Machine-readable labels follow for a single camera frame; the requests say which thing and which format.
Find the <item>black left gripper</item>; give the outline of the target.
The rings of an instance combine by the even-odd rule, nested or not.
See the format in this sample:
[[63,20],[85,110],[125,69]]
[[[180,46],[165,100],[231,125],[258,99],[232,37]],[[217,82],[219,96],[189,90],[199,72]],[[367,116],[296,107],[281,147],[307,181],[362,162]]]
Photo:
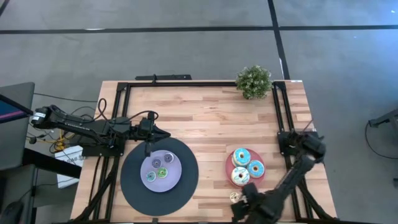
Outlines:
[[154,126],[155,113],[153,111],[148,112],[146,118],[142,118],[140,123],[136,126],[136,133],[134,134],[136,141],[145,142],[144,155],[149,157],[152,151],[154,142],[161,141],[169,138],[171,134],[163,129]]

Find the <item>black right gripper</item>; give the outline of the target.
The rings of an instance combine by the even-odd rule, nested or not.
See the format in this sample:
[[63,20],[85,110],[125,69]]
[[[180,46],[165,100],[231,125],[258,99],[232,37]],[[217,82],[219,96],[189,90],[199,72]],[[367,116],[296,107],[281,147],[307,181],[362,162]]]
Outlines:
[[254,183],[248,183],[242,188],[242,194],[247,199],[231,205],[233,220],[243,220],[248,213],[245,224],[275,224],[276,211],[271,202],[274,192],[258,193]]

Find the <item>large white blue-drizzled donut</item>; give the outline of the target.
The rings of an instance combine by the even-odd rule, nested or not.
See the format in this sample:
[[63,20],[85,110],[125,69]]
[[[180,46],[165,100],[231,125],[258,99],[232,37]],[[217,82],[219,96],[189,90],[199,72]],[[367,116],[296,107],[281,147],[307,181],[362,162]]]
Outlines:
[[231,172],[231,180],[235,185],[244,186],[249,182],[250,174],[245,167],[235,167]]

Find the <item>large blue frosted donut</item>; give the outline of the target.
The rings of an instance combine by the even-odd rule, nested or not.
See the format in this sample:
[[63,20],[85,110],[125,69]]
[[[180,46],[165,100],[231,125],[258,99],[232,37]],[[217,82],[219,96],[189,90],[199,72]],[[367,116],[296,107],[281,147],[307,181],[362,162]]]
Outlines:
[[251,154],[246,148],[238,148],[233,152],[231,161],[235,167],[246,167],[251,161]]
[[265,173],[264,164],[259,160],[252,160],[246,167],[252,178],[258,179]]

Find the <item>pink round plate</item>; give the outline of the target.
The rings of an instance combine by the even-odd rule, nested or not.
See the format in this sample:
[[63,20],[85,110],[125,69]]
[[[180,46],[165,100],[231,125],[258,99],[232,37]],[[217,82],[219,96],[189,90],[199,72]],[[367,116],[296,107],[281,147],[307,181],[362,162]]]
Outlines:
[[[259,161],[261,161],[261,162],[264,164],[264,167],[265,167],[264,161],[262,160],[262,158],[260,157],[260,155],[259,155],[257,152],[255,152],[255,151],[253,151],[253,150],[251,150],[251,149],[247,149],[247,150],[248,150],[248,151],[250,152],[250,154],[251,154],[251,161],[252,161],[252,160],[259,160]],[[233,165],[233,163],[232,163],[232,161],[231,161],[231,156],[232,156],[233,152],[231,152],[231,153],[228,155],[227,159],[226,159],[226,162],[225,162],[225,174],[226,174],[228,180],[229,180],[233,185],[235,185],[235,184],[232,182],[232,180],[231,180],[231,172],[232,172],[232,170],[235,168],[235,166]],[[255,179],[255,178],[252,178],[252,177],[250,176],[250,179],[249,179],[249,182],[248,182],[248,183],[254,183],[255,186],[258,187],[258,186],[260,186],[260,183],[264,180],[265,176],[266,176],[266,167],[265,167],[265,173],[263,174],[262,177],[260,177],[260,178],[258,178],[258,179]]]

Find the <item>lavender round plate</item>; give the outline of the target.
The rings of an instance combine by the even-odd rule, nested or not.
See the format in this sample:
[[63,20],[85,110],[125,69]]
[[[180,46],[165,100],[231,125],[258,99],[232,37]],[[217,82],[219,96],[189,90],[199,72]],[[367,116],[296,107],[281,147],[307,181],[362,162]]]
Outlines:
[[[141,165],[141,170],[140,170],[140,177],[142,180],[142,183],[144,186],[149,189],[150,191],[157,192],[157,193],[162,193],[171,190],[173,187],[176,186],[176,184],[179,182],[181,176],[182,176],[182,164],[180,162],[180,159],[172,152],[174,155],[174,161],[171,163],[165,163],[164,161],[164,155],[170,151],[166,150],[159,150],[152,152],[149,157],[146,157]],[[162,161],[162,166],[161,167],[166,167],[168,170],[168,175],[164,179],[156,177],[155,181],[153,182],[147,182],[146,181],[146,174],[153,170],[157,174],[157,170],[152,167],[152,160],[155,158],[159,158]]]

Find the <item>dark round woven placemat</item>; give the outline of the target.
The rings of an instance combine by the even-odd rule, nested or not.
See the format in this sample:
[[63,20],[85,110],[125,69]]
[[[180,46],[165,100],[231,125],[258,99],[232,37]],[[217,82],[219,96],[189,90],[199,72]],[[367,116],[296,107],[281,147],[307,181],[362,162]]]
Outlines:
[[145,142],[136,146],[125,158],[121,169],[121,189],[132,208],[153,217],[168,215],[182,208],[192,197],[198,183],[198,163],[190,148],[174,138],[166,138],[152,146],[152,152],[166,150],[174,153],[182,164],[182,176],[171,190],[157,193],[142,183],[140,170]]

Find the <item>white cardboard box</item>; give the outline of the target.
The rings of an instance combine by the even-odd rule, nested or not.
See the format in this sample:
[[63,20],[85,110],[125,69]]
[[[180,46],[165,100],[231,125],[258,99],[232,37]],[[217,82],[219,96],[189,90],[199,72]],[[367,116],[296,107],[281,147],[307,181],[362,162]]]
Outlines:
[[[82,156],[82,151],[83,148],[81,146],[68,147],[62,152],[56,152],[55,158],[69,164],[83,167],[85,158]],[[57,174],[57,184],[59,189],[64,189],[78,182],[79,178],[72,178],[66,175]]]

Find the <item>small potted green plant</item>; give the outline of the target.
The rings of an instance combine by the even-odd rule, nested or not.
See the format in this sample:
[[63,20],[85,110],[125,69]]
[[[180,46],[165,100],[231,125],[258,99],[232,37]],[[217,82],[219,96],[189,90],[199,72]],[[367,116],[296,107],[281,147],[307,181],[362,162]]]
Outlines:
[[271,89],[271,72],[259,65],[244,67],[237,74],[236,88],[247,100],[263,99]]

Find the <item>black desk edge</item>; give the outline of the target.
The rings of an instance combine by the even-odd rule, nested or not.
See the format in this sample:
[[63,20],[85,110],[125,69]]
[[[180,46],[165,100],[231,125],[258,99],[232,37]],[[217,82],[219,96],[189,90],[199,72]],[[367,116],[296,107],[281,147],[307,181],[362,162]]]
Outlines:
[[22,157],[23,165],[35,165],[38,169],[47,170],[68,177],[79,178],[81,167],[65,161],[58,160],[54,157],[46,156],[31,149],[24,149]]

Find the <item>grey monitor cart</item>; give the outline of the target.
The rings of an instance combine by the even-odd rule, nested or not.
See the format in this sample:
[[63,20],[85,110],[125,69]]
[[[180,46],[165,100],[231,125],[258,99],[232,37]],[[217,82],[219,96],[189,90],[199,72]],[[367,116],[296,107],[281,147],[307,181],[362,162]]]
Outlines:
[[[31,110],[34,88],[32,82],[20,83],[0,87],[0,94]],[[0,124],[0,170],[22,164],[28,122],[29,118],[22,118]]]

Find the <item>dark tilted display screen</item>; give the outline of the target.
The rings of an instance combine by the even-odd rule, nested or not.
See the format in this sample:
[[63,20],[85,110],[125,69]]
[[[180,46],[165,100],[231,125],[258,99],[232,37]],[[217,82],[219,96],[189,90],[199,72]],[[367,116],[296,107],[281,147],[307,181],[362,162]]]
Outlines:
[[32,110],[0,94],[0,124],[28,118],[32,115]]

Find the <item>black metal table frame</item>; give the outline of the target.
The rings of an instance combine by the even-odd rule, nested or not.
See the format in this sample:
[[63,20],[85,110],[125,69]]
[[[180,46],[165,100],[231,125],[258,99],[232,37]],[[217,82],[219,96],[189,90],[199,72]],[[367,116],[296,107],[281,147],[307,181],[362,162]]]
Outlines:
[[301,81],[279,81],[277,89],[260,100],[247,100],[233,81],[105,81],[100,97],[105,115],[139,121],[146,111],[159,117],[155,125],[193,152],[198,163],[198,183],[191,199],[179,210],[153,217],[130,206],[121,189],[121,169],[127,155],[143,141],[127,141],[124,154],[112,159],[88,157],[81,170],[71,218],[82,217],[93,203],[91,221],[110,223],[217,224],[230,223],[230,194],[240,193],[225,174],[228,155],[238,148],[257,152],[266,176],[257,188],[273,189],[294,159],[280,152],[277,133],[315,130]]

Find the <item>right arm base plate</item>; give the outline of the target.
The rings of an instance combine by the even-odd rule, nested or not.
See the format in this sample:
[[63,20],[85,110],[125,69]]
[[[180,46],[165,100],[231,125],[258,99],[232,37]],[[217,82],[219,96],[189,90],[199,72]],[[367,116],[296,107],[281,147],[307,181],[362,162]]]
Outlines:
[[280,152],[283,155],[297,156],[309,154],[314,157],[321,157],[325,154],[325,145],[317,132],[279,132],[277,133]]

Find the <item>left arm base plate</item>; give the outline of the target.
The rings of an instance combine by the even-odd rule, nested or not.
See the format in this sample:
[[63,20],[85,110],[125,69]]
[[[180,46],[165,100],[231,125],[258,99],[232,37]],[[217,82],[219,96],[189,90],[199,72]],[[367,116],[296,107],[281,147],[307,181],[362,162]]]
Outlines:
[[125,143],[123,138],[111,138],[103,142],[84,142],[79,145],[83,148],[82,155],[85,157],[118,157],[124,154]]

